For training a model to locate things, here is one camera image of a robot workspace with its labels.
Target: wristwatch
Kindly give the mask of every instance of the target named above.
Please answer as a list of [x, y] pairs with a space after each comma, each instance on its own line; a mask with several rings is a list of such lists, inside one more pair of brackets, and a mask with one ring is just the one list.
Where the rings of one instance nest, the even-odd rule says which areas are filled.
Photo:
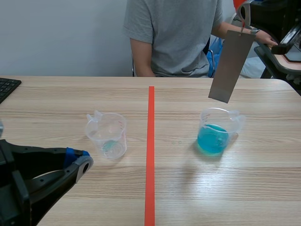
[[251, 34], [252, 34], [252, 35], [256, 35], [259, 31], [260, 31], [259, 29], [253, 27], [253, 28], [251, 29]]

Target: person's arm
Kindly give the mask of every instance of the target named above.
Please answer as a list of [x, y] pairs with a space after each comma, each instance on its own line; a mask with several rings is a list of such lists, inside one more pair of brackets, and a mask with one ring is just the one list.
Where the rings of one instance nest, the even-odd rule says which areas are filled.
[[155, 77], [151, 70], [153, 27], [148, 1], [128, 0], [123, 32], [130, 38], [136, 74]]
[[[231, 25], [231, 24], [226, 23], [226, 22], [221, 22], [219, 25], [213, 27], [211, 34], [216, 36], [216, 37], [225, 39], [228, 30], [240, 32], [241, 28], [236, 27], [236, 26]], [[251, 30], [244, 29], [243, 33], [250, 34]], [[273, 41], [272, 37], [264, 31], [257, 32], [256, 39], [259, 42], [261, 42], [262, 44], [268, 44], [268, 45], [272, 45], [272, 46], [277, 45], [277, 43]]]
[[151, 70], [151, 44], [131, 40], [132, 54], [134, 58], [134, 64], [136, 74], [138, 77], [155, 77], [155, 74]]

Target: gray t-shirt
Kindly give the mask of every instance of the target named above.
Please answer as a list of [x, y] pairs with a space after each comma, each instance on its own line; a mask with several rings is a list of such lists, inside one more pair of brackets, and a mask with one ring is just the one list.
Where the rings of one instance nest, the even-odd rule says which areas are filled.
[[128, 0], [124, 33], [152, 44], [159, 76], [200, 77], [209, 63], [203, 49], [222, 22], [222, 0]]

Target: blue object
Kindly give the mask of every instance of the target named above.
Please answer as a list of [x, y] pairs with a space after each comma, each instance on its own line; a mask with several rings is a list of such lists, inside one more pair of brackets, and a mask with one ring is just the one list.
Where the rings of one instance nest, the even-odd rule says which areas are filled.
[[[89, 154], [89, 152], [83, 151], [82, 156], [90, 156], [90, 154]], [[67, 168], [68, 166], [70, 166], [77, 159], [78, 159], [78, 156], [74, 153], [74, 149], [67, 147], [63, 168], [64, 169]]]
[[[220, 61], [221, 53], [222, 53], [222, 39], [216, 38], [214, 42], [210, 46], [210, 50], [213, 51], [214, 54], [214, 62], [215, 62], [215, 68], [217, 68], [217, 65]], [[215, 72], [213, 71], [213, 61], [212, 61], [212, 54], [210, 52], [207, 53], [207, 59], [209, 61], [209, 72], [208, 77], [213, 78]]]
[[198, 133], [198, 145], [209, 154], [219, 154], [229, 144], [229, 134], [217, 125], [206, 125]]

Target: desk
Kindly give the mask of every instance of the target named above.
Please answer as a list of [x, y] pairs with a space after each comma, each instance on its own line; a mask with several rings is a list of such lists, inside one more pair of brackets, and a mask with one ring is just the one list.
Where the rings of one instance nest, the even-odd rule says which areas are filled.
[[[238, 80], [230, 103], [207, 98], [211, 79], [12, 77], [0, 105], [3, 138], [16, 145], [87, 150], [95, 163], [40, 226], [143, 226], [148, 87], [155, 86], [157, 226], [300, 226], [301, 98], [280, 80]], [[194, 150], [199, 114], [240, 110], [244, 130], [220, 159]], [[86, 114], [128, 122], [123, 158], [101, 158]]]

